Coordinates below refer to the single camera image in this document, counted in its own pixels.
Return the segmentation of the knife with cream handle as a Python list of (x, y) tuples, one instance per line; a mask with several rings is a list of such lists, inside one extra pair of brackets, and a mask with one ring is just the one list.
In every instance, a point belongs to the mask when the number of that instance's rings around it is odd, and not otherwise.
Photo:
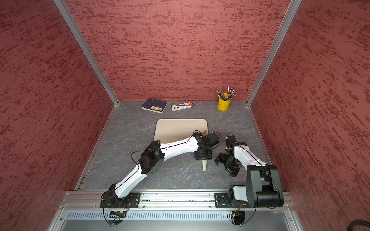
[[(203, 135), (208, 135), (208, 131), (207, 130), (205, 130), (205, 131), (203, 131), (203, 133), (202, 133)], [(207, 171), (207, 159), (203, 159), (202, 160), (202, 170), (203, 170), (203, 172), (206, 172)]]

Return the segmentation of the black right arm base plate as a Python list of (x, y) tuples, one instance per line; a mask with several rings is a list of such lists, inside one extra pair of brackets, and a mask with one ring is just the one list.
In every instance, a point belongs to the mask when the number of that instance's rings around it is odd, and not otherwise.
[(239, 209), (239, 208), (250, 209), (251, 208), (248, 202), (231, 199), (228, 193), (215, 193), (214, 201), (215, 201), (216, 208), (224, 208), (224, 209), (227, 209), (227, 208), (229, 209)]

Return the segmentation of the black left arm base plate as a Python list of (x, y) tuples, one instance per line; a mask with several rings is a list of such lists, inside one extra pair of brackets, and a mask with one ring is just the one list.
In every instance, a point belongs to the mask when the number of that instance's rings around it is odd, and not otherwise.
[(129, 193), (124, 198), (117, 198), (107, 191), (101, 196), (100, 208), (138, 208), (140, 197), (140, 193)]

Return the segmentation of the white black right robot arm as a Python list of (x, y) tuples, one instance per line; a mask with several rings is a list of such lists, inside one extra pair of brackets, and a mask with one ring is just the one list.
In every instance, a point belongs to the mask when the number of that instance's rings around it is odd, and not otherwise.
[(244, 142), (226, 138), (226, 154), (219, 154), (215, 164), (222, 164), (235, 178), (246, 169), (246, 184), (232, 185), (228, 193), (215, 196), (218, 208), (276, 208), (284, 205), (279, 172), (275, 165), (260, 160)]

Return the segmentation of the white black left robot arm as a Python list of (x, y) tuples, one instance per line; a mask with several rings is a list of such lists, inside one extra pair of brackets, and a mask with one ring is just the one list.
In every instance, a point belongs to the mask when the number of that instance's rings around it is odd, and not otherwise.
[(126, 198), (143, 179), (161, 169), (165, 161), (187, 153), (194, 153), (196, 160), (212, 159), (212, 150), (219, 144), (219, 137), (215, 132), (209, 135), (195, 132), (188, 138), (171, 143), (153, 141), (142, 151), (135, 168), (122, 181), (111, 185), (108, 190), (111, 203)]

